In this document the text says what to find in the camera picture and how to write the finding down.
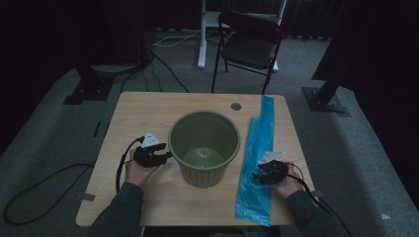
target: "hand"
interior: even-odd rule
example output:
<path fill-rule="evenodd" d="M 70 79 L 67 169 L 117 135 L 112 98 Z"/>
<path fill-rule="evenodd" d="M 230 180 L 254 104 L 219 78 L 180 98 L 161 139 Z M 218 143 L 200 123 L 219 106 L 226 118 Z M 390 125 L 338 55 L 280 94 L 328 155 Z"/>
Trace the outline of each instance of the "hand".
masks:
<path fill-rule="evenodd" d="M 299 174 L 297 174 L 293 170 L 293 163 L 290 163 L 288 167 L 289 167 L 289 175 L 300 178 Z M 275 185 L 275 188 L 276 188 L 277 193 L 280 196 L 282 196 L 283 198 L 287 198 L 293 193 L 302 190 L 302 184 L 298 180 L 290 176 L 286 176 L 282 182 Z"/>
<path fill-rule="evenodd" d="M 129 152 L 129 162 L 126 163 L 126 182 L 132 183 L 139 187 L 143 187 L 148 178 L 158 169 L 158 166 L 151 168 L 143 168 L 133 161 L 133 153 L 135 150 L 130 150 Z"/>

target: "person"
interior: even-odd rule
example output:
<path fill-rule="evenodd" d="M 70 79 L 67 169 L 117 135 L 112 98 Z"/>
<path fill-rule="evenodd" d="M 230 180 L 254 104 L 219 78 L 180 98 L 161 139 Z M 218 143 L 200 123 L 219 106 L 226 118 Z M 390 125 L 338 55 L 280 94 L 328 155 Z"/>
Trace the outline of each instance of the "person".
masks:
<path fill-rule="evenodd" d="M 299 174 L 293 170 L 293 164 L 290 163 L 288 167 L 289 174 L 300 179 Z M 295 227 L 304 236 L 341 236 L 334 217 L 314 205 L 298 180 L 286 176 L 282 182 L 275 185 L 275 190 L 285 199 L 293 213 Z"/>
<path fill-rule="evenodd" d="M 132 160 L 134 150 L 129 152 Z M 126 163 L 126 179 L 120 191 L 89 228 L 87 236 L 138 236 L 143 190 L 150 176 L 158 169 L 143 168 L 136 162 Z M 299 178 L 289 164 L 289 174 Z M 274 186 L 282 196 L 295 219 L 296 228 L 304 236 L 339 236 L 334 219 L 314 205 L 302 185 L 294 178 L 285 177 Z"/>

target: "green bucket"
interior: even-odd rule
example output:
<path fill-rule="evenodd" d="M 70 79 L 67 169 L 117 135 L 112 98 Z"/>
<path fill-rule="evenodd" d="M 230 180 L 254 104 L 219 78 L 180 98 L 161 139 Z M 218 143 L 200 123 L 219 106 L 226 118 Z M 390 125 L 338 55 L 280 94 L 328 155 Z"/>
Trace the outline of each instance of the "green bucket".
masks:
<path fill-rule="evenodd" d="M 212 111 L 188 113 L 172 125 L 169 149 L 185 181 L 197 188 L 218 184 L 240 148 L 234 122 Z"/>

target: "white tag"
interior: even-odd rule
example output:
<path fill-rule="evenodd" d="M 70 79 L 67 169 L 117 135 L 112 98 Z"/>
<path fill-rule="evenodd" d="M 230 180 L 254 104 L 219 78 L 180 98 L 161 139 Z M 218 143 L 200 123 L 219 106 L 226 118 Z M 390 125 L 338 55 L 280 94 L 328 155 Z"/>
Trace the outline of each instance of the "white tag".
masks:
<path fill-rule="evenodd" d="M 269 163 L 273 160 L 276 160 L 280 157 L 282 157 L 285 154 L 284 151 L 273 151 L 273 152 L 265 152 L 265 155 L 262 156 L 260 161 L 258 162 L 259 165 Z"/>
<path fill-rule="evenodd" d="M 141 147 L 146 148 L 146 147 L 157 145 L 160 143 L 161 143 L 160 140 L 157 139 L 157 137 L 155 137 L 153 133 L 151 133 L 151 131 L 148 131 L 147 134 L 145 135 L 144 141 L 141 143 Z"/>

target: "dark background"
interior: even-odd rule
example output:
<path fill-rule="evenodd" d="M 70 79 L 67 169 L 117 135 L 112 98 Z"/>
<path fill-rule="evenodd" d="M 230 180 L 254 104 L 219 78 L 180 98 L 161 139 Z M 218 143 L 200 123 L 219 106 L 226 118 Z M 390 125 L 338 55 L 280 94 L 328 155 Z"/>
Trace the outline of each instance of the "dark background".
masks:
<path fill-rule="evenodd" d="M 151 16 L 158 28 L 200 27 L 199 0 L 138 2 L 146 3 L 149 9 L 143 14 Z M 216 10 L 221 3 L 221 0 L 208 1 L 207 9 Z M 237 9 L 270 13 L 276 12 L 278 6 L 275 0 L 243 0 L 237 4 Z M 286 37 L 333 38 L 313 79 L 354 91 L 416 205 L 419 201 L 416 182 L 419 170 L 418 16 L 418 2 L 413 0 L 289 0 L 283 19 Z M 1 153 L 53 83 L 74 68 L 80 58 L 90 65 L 129 61 L 121 58 L 108 20 L 100 0 L 0 3 Z M 72 40 L 68 32 L 74 33 Z M 129 36 L 130 32 L 132 26 L 126 26 L 117 35 Z M 136 51 L 135 43 L 127 46 Z"/>

